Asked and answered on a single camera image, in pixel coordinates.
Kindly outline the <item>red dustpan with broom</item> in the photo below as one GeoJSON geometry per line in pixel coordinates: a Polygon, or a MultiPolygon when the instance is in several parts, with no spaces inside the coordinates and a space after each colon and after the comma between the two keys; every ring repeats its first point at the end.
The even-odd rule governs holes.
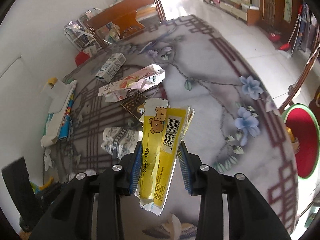
{"type": "Polygon", "coordinates": [[[303,10],[303,6],[302,6],[302,4],[301,4],[301,5],[299,6],[297,19],[296,19],[294,28],[293,28],[293,30],[292,30],[292,33],[291,33],[291,35],[290,35],[290,38],[288,39],[288,41],[287,41],[285,44],[281,45],[281,46],[278,48],[279,51],[288,51],[288,50],[291,48],[290,42],[291,42],[291,40],[292,40],[292,38],[293,38],[293,35],[295,34],[295,31],[296,31],[296,29],[297,29],[297,27],[298,27],[298,24],[299,24],[299,22],[300,22],[302,10],[303,10]]]}

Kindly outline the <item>red flower pot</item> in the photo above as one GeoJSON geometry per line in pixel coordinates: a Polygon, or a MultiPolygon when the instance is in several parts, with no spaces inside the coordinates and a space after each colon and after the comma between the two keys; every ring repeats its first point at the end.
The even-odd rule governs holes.
{"type": "Polygon", "coordinates": [[[272,43],[277,43],[280,41],[281,39],[281,35],[277,32],[271,32],[268,35],[268,39],[272,42],[272,43]]]}

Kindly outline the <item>wooden chair far side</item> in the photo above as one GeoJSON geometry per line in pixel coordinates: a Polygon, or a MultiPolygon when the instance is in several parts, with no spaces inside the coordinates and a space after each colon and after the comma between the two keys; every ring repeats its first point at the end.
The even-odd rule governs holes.
{"type": "Polygon", "coordinates": [[[84,25],[93,35],[102,48],[108,46],[108,42],[99,37],[98,30],[108,23],[113,23],[120,28],[120,37],[128,37],[131,34],[145,28],[137,21],[137,10],[154,4],[160,22],[166,22],[166,16],[161,0],[122,0],[115,5],[103,10],[90,20],[85,20],[84,25]]]}

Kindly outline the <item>red bag on floor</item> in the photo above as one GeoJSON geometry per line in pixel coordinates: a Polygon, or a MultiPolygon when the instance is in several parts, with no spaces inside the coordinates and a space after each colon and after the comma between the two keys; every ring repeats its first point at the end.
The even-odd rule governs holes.
{"type": "Polygon", "coordinates": [[[90,59],[90,56],[88,54],[86,54],[85,52],[80,51],[78,53],[78,55],[76,55],[76,57],[75,57],[75,64],[78,67],[81,64],[83,64],[84,62],[86,62],[88,59],[90,59]]]}

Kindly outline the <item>floral printed tablecloth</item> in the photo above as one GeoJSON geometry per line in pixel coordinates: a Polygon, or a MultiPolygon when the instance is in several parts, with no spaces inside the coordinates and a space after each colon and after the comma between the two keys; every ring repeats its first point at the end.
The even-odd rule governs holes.
{"type": "Polygon", "coordinates": [[[72,71],[62,191],[32,239],[289,239],[297,167],[264,84],[190,15],[72,71]]]}

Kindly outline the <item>wooden chair near bin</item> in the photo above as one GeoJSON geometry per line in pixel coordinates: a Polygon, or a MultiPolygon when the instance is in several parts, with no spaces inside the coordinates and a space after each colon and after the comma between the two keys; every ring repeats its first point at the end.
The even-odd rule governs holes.
{"type": "Polygon", "coordinates": [[[306,80],[308,74],[312,70],[313,66],[315,65],[315,62],[319,56],[319,43],[317,43],[317,46],[315,50],[312,52],[310,57],[308,58],[303,71],[301,72],[299,78],[297,81],[289,87],[288,96],[285,99],[285,101],[281,104],[281,106],[278,108],[279,113],[282,114],[284,112],[284,109],[287,105],[290,104],[293,97],[297,94],[298,90],[302,87],[304,81],[306,80]]]}

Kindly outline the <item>crumpled white tissue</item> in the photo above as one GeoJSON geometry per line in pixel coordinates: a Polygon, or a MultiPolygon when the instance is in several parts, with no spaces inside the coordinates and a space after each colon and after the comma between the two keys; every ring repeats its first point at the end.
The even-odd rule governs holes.
{"type": "Polygon", "coordinates": [[[50,154],[51,154],[51,149],[49,148],[45,149],[44,156],[43,156],[45,171],[48,171],[50,168],[53,168],[53,161],[50,154]]]}

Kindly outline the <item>yellow tape roll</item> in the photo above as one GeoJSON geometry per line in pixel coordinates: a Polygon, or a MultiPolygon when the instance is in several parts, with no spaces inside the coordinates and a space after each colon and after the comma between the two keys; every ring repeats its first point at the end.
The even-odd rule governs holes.
{"type": "Polygon", "coordinates": [[[50,88],[53,88],[57,83],[57,81],[58,81],[57,77],[51,77],[47,80],[47,84],[50,88]]]}

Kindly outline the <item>red green trash bin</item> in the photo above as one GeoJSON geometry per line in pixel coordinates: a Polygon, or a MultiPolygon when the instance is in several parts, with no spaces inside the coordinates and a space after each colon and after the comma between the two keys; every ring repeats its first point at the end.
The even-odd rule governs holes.
{"type": "Polygon", "coordinates": [[[309,107],[301,103],[282,114],[289,137],[294,144],[299,178],[308,179],[319,160],[319,124],[309,107]]]}

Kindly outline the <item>wooden tv cabinet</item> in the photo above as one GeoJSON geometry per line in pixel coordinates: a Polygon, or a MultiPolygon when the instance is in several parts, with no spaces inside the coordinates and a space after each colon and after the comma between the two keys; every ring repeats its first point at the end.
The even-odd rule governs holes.
{"type": "Polygon", "coordinates": [[[234,16],[237,20],[244,21],[248,26],[257,25],[260,21],[260,11],[258,7],[246,5],[241,0],[203,0],[220,10],[234,16]]]}

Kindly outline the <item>white magazine rack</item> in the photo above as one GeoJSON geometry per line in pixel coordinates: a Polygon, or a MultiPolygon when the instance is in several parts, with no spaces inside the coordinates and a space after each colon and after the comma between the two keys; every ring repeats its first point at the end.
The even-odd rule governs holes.
{"type": "Polygon", "coordinates": [[[101,45],[85,26],[85,21],[90,20],[96,15],[94,10],[95,8],[87,10],[77,20],[70,21],[64,26],[63,33],[65,37],[78,51],[92,46],[95,46],[97,50],[101,49],[101,45]]]}

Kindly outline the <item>dark brown snack packet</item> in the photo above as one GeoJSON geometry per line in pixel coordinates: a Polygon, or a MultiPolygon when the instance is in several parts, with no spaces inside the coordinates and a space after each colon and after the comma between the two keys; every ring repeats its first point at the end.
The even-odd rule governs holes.
{"type": "Polygon", "coordinates": [[[139,90],[131,89],[127,92],[127,98],[120,106],[139,120],[144,114],[144,105],[147,99],[139,90]]]}

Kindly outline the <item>white blue milk carton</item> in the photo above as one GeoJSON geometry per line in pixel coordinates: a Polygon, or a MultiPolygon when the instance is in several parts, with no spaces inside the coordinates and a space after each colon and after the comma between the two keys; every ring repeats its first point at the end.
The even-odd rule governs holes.
{"type": "Polygon", "coordinates": [[[122,53],[112,54],[111,57],[98,70],[95,77],[99,80],[103,80],[106,83],[110,83],[125,62],[126,58],[122,53]]]}

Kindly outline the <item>yellow bear box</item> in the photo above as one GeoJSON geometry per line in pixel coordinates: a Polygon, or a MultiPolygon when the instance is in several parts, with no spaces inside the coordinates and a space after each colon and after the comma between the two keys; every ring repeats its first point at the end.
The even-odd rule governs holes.
{"type": "Polygon", "coordinates": [[[136,196],[140,207],[160,216],[167,200],[177,153],[195,111],[171,108],[164,99],[144,105],[141,168],[136,196]]]}

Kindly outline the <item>floral paper cup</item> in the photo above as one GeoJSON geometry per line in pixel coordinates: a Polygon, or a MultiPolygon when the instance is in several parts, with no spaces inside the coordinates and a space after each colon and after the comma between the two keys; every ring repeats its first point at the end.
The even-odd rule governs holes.
{"type": "Polygon", "coordinates": [[[133,153],[138,141],[143,137],[142,131],[134,131],[123,127],[107,127],[103,131],[101,148],[120,160],[124,155],[133,153]]]}

